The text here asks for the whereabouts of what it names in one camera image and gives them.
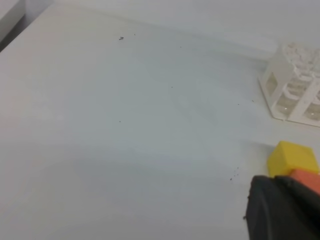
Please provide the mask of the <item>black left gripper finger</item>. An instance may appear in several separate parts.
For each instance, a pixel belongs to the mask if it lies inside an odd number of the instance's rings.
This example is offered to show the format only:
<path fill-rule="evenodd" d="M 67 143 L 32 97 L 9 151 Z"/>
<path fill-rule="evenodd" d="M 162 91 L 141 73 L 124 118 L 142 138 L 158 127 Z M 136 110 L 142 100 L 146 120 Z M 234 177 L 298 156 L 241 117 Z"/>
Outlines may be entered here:
<path fill-rule="evenodd" d="M 250 240 L 318 240 L 320 196 L 289 176 L 255 175 L 245 216 Z"/>

